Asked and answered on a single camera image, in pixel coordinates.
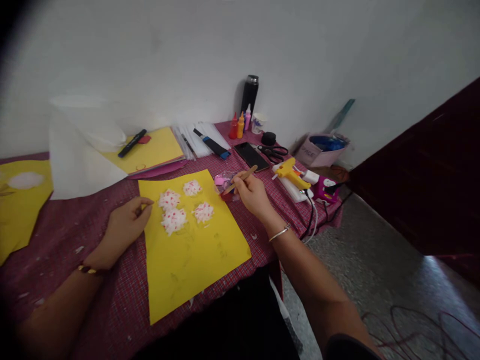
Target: table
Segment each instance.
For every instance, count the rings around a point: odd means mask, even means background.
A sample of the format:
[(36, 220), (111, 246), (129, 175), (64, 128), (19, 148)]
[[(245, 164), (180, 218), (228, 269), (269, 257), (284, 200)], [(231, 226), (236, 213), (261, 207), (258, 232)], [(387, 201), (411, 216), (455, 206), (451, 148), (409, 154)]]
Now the table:
[[(243, 139), (228, 139), (230, 122), (216, 127), (232, 145), (248, 141), (260, 144), (260, 135), (245, 133)], [(208, 169), (212, 176), (225, 170), (247, 170), (247, 164), (231, 150), (227, 160), (216, 155), (189, 161), (185, 167), (152, 180), (168, 180)], [(22, 156), (13, 160), (44, 160), (48, 153)], [(301, 235), (310, 218), (307, 202), (295, 204), (283, 185), (272, 180), (272, 170), (256, 174), (263, 180), (270, 202), (282, 218)], [(76, 266), (102, 239), (110, 212), (139, 195), (136, 180), (124, 179), (93, 195), (70, 200), (49, 200), (38, 216), (30, 244), (11, 254), (0, 268), (0, 282), (5, 300), (16, 321), (29, 316), (70, 275)], [(330, 217), (340, 203), (328, 207)], [(251, 259), (186, 302), (153, 326), (149, 322), (148, 283), (145, 238), (140, 238), (125, 252), (105, 278), (93, 301), (72, 351), (73, 359), (129, 359), (154, 339), (175, 329), (194, 312), (200, 312), (221, 297), (239, 280), (251, 276), (259, 267), (276, 259), (262, 224), (245, 209), (241, 201), (230, 202), (230, 211), (245, 236)], [(319, 223), (325, 220), (323, 206), (317, 206)], [(328, 226), (338, 227), (342, 209)]]

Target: white tissue paper flower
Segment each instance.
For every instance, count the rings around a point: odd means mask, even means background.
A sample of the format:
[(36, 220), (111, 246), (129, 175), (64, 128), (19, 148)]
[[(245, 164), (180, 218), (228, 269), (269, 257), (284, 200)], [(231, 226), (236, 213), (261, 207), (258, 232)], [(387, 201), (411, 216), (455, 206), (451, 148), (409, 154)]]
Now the white tissue paper flower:
[(185, 213), (185, 210), (173, 208), (163, 214), (163, 221), (161, 224), (168, 236), (170, 236), (173, 232), (183, 228), (186, 222), (187, 214)]
[(202, 190), (202, 187), (200, 186), (200, 184), (197, 180), (192, 180), (192, 181), (186, 182), (185, 185), (183, 185), (183, 192), (187, 196), (195, 196), (201, 190)]
[(195, 214), (197, 223), (205, 223), (212, 218), (212, 215), (214, 214), (214, 207), (208, 202), (204, 202), (198, 205), (195, 211), (192, 211), (192, 213)]
[(177, 207), (180, 204), (180, 194), (167, 189), (164, 193), (160, 194), (160, 200), (158, 201), (158, 207), (163, 211), (168, 211)]
[(28, 171), (15, 175), (8, 181), (8, 186), (19, 190), (35, 188), (44, 182), (44, 176), (37, 172)]

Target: scrap paper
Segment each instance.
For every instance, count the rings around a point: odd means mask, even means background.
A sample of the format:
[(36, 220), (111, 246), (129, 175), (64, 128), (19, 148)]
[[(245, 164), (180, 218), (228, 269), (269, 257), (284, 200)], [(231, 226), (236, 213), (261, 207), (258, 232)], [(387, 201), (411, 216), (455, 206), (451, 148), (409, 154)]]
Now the scrap paper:
[[(183, 186), (197, 180), (203, 191), (186, 196)], [(179, 194), (179, 209), (186, 212), (183, 229), (168, 236), (161, 225), (163, 209), (153, 205), (145, 228), (146, 272), (150, 324), (188, 302), (252, 257), (229, 207), (215, 192), (208, 170), (166, 181), (139, 181), (140, 195), (157, 202), (160, 194), (171, 189)], [(207, 202), (214, 213), (210, 220), (198, 223), (192, 213)]]
[(52, 200), (92, 195), (128, 176), (95, 150), (58, 111), (50, 121), (49, 140)]
[[(43, 182), (25, 190), (8, 186), (9, 179), (26, 172), (42, 175)], [(29, 244), (37, 216), (53, 188), (48, 160), (0, 165), (0, 266), (12, 252)]]
[[(163, 127), (149, 132), (150, 141), (135, 145), (124, 157), (118, 157), (117, 152), (102, 152), (101, 154), (113, 164), (132, 175), (148, 171), (162, 164), (169, 164), (184, 158), (184, 153), (170, 127)], [(126, 139), (128, 144), (134, 137)]]

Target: black cable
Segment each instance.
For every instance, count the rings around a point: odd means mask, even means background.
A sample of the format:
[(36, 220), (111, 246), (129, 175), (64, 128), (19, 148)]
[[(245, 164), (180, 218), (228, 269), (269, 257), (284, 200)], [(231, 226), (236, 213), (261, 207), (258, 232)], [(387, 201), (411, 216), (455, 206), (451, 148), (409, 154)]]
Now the black cable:
[(325, 210), (325, 221), (323, 223), (321, 223), (319, 226), (317, 226), (316, 231), (318, 231), (323, 225), (331, 223), (333, 220), (335, 220), (335, 218), (337, 217), (337, 214), (339, 213), (340, 209), (347, 202), (349, 197), (352, 196), (353, 193), (354, 193), (353, 191), (350, 191), (350, 193), (347, 196), (345, 196), (345, 198), (341, 201), (340, 206), (336, 208), (336, 210), (333, 213), (333, 216), (332, 216), (331, 219), (329, 219), (329, 213), (327, 212), (327, 204), (323, 203), (323, 209)]
[(308, 201), (310, 201), (310, 205), (311, 205), (311, 213), (310, 213), (310, 220), (308, 221), (308, 226), (306, 227), (306, 230), (305, 232), (303, 233), (303, 235), (300, 237), (300, 240), (303, 240), (305, 235), (307, 235), (307, 233), (309, 232), (310, 230), (310, 226), (312, 226), (312, 219), (314, 218), (314, 203), (312, 202), (312, 199), (310, 198), (309, 196), (309, 191), (308, 189), (304, 189), (303, 192), (305, 193), (306, 195), (306, 198), (308, 199)]

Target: pink paint bottle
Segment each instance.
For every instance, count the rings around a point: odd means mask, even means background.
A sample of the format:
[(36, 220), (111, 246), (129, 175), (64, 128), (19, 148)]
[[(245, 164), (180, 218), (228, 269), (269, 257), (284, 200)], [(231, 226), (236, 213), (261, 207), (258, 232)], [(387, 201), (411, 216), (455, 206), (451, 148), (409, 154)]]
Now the pink paint bottle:
[(246, 132), (249, 129), (251, 118), (252, 118), (252, 112), (250, 111), (250, 104), (248, 104), (248, 107), (246, 108), (246, 111), (245, 111), (245, 128), (243, 128), (243, 132)]

